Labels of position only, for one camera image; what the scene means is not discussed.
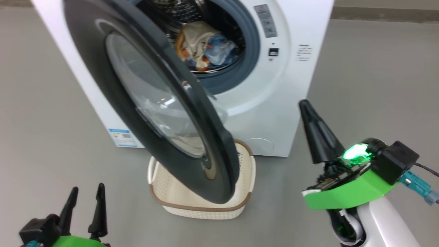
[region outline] cable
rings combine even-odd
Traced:
[[[433,170],[433,169],[430,169],[430,168],[428,168],[428,167],[426,167],[426,166],[424,166],[424,165],[421,165],[421,164],[419,164],[419,163],[416,163],[416,162],[414,163],[414,165],[415,165],[415,166],[419,166],[419,167],[421,167],[421,168],[424,168],[424,169],[426,169],[427,171],[431,172],[431,174],[433,174],[433,175],[439,177],[439,173],[438,173],[437,171]]]

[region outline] laundry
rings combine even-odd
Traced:
[[[207,71],[233,62],[236,44],[203,21],[183,25],[175,48],[191,70]]]
[[[204,56],[207,57],[211,65],[227,65],[236,58],[236,55],[233,54],[235,48],[236,44],[233,41],[228,40],[222,34],[215,34],[209,39]]]

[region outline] brown basket rim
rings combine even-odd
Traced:
[[[250,156],[253,156],[252,150],[245,142],[238,140],[238,139],[235,139],[234,141],[235,141],[235,143],[242,145],[248,151]],[[156,202],[158,202],[159,204],[161,204],[163,206],[184,209],[184,210],[191,210],[191,211],[203,211],[203,212],[231,212],[231,211],[235,211],[235,210],[238,210],[238,209],[242,208],[243,206],[245,206],[247,204],[247,202],[250,200],[250,197],[252,196],[252,192],[248,192],[246,198],[240,204],[238,204],[234,207],[192,207],[192,206],[183,206],[183,205],[178,205],[178,204],[173,204],[173,203],[167,203],[165,201],[160,200],[155,195],[154,187],[152,186],[152,184],[149,185],[149,191],[152,195],[152,198],[154,198],[154,200]]]

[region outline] blue connector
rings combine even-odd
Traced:
[[[26,245],[26,247],[40,247],[40,245],[38,244],[37,241],[32,240]]]
[[[418,177],[412,171],[406,171],[399,179],[399,182],[410,189],[416,191],[424,200],[433,205],[437,200],[439,200],[439,194],[436,191],[431,190],[431,186],[422,178]]]

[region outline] gray floor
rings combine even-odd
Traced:
[[[321,170],[301,128],[289,158],[257,158],[254,194],[239,218],[177,217],[149,196],[149,153],[113,145],[32,9],[0,9],[0,54],[4,246],[20,244],[29,219],[59,213],[75,185],[72,233],[87,236],[98,182],[107,186],[104,241],[112,246],[338,246],[326,214],[300,194]],[[346,146],[398,139],[439,170],[438,64],[439,25],[332,21],[308,98]],[[414,170],[439,190],[439,179]],[[421,246],[437,246],[439,207],[401,185],[389,198]]]

